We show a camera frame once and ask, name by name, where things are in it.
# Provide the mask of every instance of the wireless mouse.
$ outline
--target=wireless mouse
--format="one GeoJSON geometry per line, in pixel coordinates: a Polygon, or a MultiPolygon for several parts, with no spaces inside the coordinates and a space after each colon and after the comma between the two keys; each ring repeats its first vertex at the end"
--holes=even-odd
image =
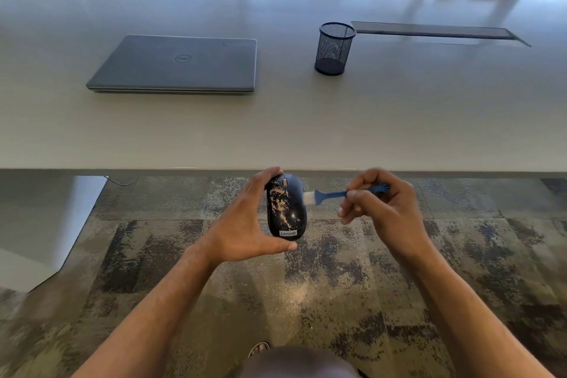
{"type": "Polygon", "coordinates": [[[278,175],[266,185],[266,195],[270,232],[290,241],[301,238],[307,227],[301,178],[290,173],[278,175]]]}

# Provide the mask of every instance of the person's foot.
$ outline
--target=person's foot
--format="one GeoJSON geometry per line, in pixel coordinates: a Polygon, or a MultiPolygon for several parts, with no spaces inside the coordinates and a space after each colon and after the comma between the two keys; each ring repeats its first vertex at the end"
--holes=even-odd
{"type": "Polygon", "coordinates": [[[255,346],[252,347],[250,353],[248,354],[248,357],[252,357],[254,354],[261,353],[262,351],[267,351],[270,348],[271,346],[269,342],[266,342],[264,340],[262,342],[258,342],[255,346]]]}

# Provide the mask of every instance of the brush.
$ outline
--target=brush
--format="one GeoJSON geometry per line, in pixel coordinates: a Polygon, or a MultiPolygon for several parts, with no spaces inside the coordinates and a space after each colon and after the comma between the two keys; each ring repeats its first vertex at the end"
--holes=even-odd
{"type": "MultiPolygon", "coordinates": [[[[390,186],[380,182],[371,188],[366,188],[371,193],[386,193],[390,186]]],[[[303,203],[305,205],[321,205],[321,202],[330,198],[343,198],[346,196],[346,191],[337,191],[336,193],[323,193],[322,191],[307,191],[303,193],[303,203]]]]}

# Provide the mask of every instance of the brush bristles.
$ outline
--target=brush bristles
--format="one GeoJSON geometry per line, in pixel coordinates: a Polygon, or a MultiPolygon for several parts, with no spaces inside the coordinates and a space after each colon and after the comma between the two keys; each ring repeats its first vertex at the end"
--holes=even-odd
{"type": "Polygon", "coordinates": [[[315,191],[306,191],[303,193],[303,204],[305,205],[315,204],[315,191]]]}

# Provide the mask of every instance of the table leg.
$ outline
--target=table leg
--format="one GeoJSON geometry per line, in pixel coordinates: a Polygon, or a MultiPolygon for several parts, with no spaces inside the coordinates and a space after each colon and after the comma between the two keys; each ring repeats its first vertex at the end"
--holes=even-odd
{"type": "Polygon", "coordinates": [[[0,170],[0,287],[28,292],[58,272],[106,181],[0,170]]]}

